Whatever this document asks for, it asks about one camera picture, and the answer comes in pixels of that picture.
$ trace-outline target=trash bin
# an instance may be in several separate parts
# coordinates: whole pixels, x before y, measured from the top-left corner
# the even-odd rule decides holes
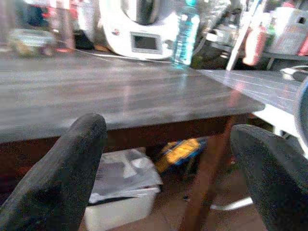
[[[87,229],[104,231],[145,218],[160,184],[154,164],[139,151],[103,154],[85,211]]]

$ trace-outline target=yellow object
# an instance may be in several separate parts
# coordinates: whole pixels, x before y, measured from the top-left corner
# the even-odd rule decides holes
[[[176,142],[171,142],[163,148],[162,152],[165,154],[155,163],[158,172],[162,173],[166,171],[168,167],[174,165],[181,159],[187,158],[200,147],[197,139],[184,140],[176,147],[174,147],[175,145]]]

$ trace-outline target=plastic bag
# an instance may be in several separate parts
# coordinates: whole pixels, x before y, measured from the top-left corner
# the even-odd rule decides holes
[[[154,164],[137,150],[103,154],[89,202],[158,193],[159,184]]]

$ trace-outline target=table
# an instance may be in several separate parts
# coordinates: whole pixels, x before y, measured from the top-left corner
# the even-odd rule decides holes
[[[264,108],[197,71],[168,63],[79,52],[46,59],[8,54],[0,57],[0,70],[0,174],[28,169],[89,112],[105,117],[108,147],[116,150],[211,136],[181,226],[186,231],[198,230],[200,215],[207,215],[233,123]]]

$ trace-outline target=plastic water bottle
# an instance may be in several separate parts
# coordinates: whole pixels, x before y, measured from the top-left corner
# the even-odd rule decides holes
[[[179,31],[172,57],[174,66],[181,67],[191,64],[193,47],[200,23],[196,2],[196,0],[186,0],[186,6],[182,8],[178,15]]]

